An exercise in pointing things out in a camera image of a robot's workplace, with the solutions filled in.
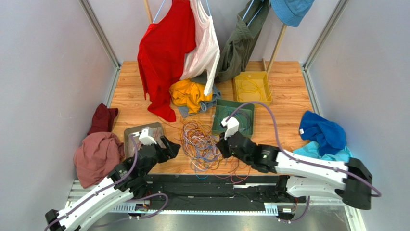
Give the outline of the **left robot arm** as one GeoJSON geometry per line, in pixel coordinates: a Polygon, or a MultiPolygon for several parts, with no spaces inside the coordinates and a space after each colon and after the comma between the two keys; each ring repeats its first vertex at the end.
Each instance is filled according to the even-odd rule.
{"type": "Polygon", "coordinates": [[[102,216],[123,202],[148,201],[161,197],[164,204],[155,212],[147,215],[151,218],[161,212],[168,203],[168,196],[163,192],[148,194],[146,176],[160,163],[177,157],[181,145],[161,136],[164,147],[158,143],[134,144],[135,154],[116,165],[114,169],[85,196],[69,207],[46,213],[47,231],[86,231],[102,216]]]}

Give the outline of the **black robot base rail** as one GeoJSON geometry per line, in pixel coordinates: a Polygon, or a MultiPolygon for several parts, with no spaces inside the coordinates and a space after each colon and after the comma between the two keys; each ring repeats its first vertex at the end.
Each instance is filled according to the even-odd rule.
{"type": "Polygon", "coordinates": [[[264,203],[275,203],[292,207],[294,204],[305,204],[307,199],[315,196],[294,198],[283,194],[276,186],[281,176],[250,176],[240,184],[228,182],[227,179],[209,177],[200,180],[193,175],[148,175],[148,194],[171,192],[176,196],[187,197],[245,197],[264,203]]]}

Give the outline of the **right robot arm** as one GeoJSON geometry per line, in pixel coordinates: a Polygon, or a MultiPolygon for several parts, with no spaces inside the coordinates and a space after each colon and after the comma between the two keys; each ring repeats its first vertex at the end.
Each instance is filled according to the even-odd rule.
{"type": "Polygon", "coordinates": [[[239,132],[234,117],[243,103],[222,119],[225,129],[216,147],[224,158],[235,157],[261,173],[276,173],[282,179],[277,188],[286,195],[298,197],[329,197],[340,199],[350,207],[369,210],[372,198],[382,193],[372,185],[372,174],[363,162],[351,157],[348,162],[326,161],[294,154],[277,146],[256,144],[239,132]]]}

